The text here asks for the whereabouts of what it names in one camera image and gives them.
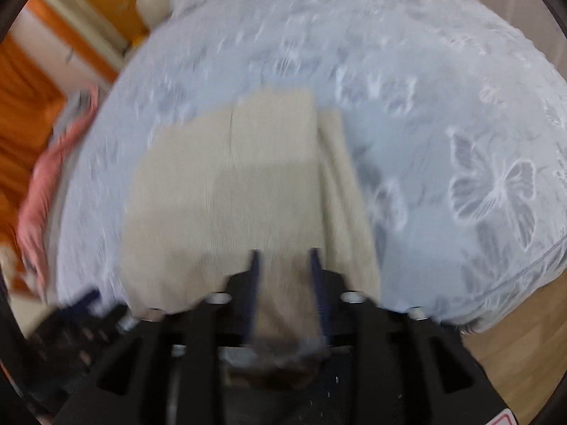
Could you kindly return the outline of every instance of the bedspread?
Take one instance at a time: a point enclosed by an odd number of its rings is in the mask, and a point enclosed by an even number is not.
[[[561,272],[567,84],[478,1],[174,0],[84,142],[61,224],[63,301],[89,285],[105,305],[124,298],[125,202],[155,130],[266,84],[341,109],[382,305],[482,330]]]

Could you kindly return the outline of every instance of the beige cloth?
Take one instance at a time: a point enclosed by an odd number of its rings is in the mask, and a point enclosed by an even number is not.
[[[374,241],[338,112],[266,90],[163,129],[138,167],[121,281],[134,314],[188,309],[262,252],[257,334],[318,336],[309,248],[379,298]]]

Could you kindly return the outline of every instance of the red and white sticker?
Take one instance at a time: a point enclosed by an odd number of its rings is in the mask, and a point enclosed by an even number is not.
[[[504,409],[496,417],[494,417],[487,425],[518,425],[514,414],[510,409]]]

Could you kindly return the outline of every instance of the light wood flooring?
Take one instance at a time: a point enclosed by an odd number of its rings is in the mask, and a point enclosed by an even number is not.
[[[528,425],[567,370],[567,272],[465,344],[519,424]]]

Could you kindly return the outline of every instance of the white lace bedspread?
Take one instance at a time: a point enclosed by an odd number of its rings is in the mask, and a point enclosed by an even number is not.
[[[124,210],[154,131],[265,84],[308,86],[320,107],[342,110],[383,305],[481,330],[557,277],[567,84],[479,2],[175,0],[173,9],[82,148],[61,225],[63,301],[91,285],[105,306],[124,298]]]

